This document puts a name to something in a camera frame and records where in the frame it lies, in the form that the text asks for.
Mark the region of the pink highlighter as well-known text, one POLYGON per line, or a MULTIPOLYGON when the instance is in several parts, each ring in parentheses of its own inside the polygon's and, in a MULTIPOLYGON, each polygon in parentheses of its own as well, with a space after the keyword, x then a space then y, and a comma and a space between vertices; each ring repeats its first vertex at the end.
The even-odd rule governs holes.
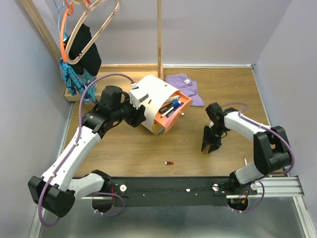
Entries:
POLYGON ((178 113, 174 113, 172 116, 168 117, 164 122, 164 126, 168 127, 168 125, 174 120, 175 117, 177 117, 177 115, 178 113))

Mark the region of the blue black highlighter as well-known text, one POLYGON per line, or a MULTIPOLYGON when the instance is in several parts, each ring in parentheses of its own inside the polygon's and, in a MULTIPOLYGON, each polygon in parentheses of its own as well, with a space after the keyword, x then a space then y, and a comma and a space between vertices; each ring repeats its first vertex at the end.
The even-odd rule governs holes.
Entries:
POLYGON ((159 109, 159 113, 163 114, 165 112, 167 112, 169 109, 173 108, 176 104, 178 104, 179 101, 178 100, 174 100, 172 102, 169 102, 168 104, 166 104, 165 106, 163 106, 162 108, 159 109))

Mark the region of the purple black highlighter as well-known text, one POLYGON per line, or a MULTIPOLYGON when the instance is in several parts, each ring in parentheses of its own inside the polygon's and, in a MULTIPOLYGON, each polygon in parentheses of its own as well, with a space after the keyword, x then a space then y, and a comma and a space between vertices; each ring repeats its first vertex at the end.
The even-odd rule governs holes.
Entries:
POLYGON ((166 115, 166 117, 168 118, 168 117, 172 116, 172 115, 178 110, 179 107, 182 107, 182 106, 183 106, 183 104, 184 104, 184 102, 181 102, 178 106, 176 106, 175 108, 173 108, 173 109, 166 115))

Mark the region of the salmon pink drawer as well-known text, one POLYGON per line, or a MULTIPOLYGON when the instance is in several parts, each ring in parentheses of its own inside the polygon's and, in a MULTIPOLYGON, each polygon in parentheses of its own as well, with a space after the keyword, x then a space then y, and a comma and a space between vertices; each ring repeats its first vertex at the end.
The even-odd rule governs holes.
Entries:
POLYGON ((193 100, 183 94, 181 91, 176 91, 171 95, 179 96, 180 106, 169 117, 161 117, 160 113, 157 113, 153 123, 153 134, 157 135, 161 132, 167 133, 179 120, 182 113, 185 113, 191 106, 193 100))

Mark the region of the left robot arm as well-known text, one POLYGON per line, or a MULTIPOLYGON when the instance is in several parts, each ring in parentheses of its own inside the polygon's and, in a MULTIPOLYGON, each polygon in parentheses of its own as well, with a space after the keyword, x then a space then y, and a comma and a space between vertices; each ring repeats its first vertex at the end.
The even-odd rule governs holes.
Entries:
POLYGON ((77 199, 91 193, 104 196, 113 191, 111 177, 102 171, 94 170, 76 181, 72 180, 74 173, 110 129, 122 121, 137 127, 146 120, 142 102, 148 96, 136 84, 128 93, 117 86, 107 86, 102 91, 100 101, 82 115, 75 135, 59 158, 41 177, 33 176, 28 181, 39 213, 46 209, 62 218, 77 199))

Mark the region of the small red cap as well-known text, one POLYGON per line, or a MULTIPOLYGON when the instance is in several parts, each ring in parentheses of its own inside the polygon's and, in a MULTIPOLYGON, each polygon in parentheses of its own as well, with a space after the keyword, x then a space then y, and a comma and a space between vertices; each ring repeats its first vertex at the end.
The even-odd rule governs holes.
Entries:
POLYGON ((165 165, 173 165, 174 163, 173 162, 171 162, 171 161, 165 161, 165 163, 164 163, 165 165))

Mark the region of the white round drawer organizer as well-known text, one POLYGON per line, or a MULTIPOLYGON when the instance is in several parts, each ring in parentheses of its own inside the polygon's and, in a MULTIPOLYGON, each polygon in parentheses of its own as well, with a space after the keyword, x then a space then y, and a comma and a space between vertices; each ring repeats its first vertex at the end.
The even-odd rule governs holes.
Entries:
POLYGON ((146 120, 141 123, 141 125, 150 132, 153 132, 154 119, 159 109, 173 93, 179 90, 154 75, 147 75, 136 83, 141 89, 147 91, 149 95, 149 97, 141 103, 141 105, 144 105, 146 108, 146 120))

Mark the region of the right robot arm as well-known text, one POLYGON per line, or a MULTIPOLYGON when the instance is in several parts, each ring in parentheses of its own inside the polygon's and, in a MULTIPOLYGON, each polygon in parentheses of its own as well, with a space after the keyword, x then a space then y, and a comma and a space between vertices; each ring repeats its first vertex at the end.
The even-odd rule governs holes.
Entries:
POLYGON ((228 190, 239 194, 246 185, 265 176, 278 174, 282 168, 293 169, 295 156, 283 127, 263 125, 243 115, 233 107, 224 109, 218 103, 209 104, 210 119, 204 127, 202 149, 211 153, 222 146, 222 139, 231 130, 253 143, 253 162, 233 171, 226 183, 228 190))

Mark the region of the blue white pen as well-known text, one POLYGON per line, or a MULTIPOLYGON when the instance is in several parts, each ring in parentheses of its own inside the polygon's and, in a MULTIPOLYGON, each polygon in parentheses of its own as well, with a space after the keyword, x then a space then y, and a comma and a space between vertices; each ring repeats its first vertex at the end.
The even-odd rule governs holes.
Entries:
POLYGON ((170 102, 172 102, 172 101, 174 101, 174 100, 178 100, 179 98, 180 98, 179 95, 178 95, 178 96, 169 97, 169 98, 165 101, 165 103, 170 103, 170 102))

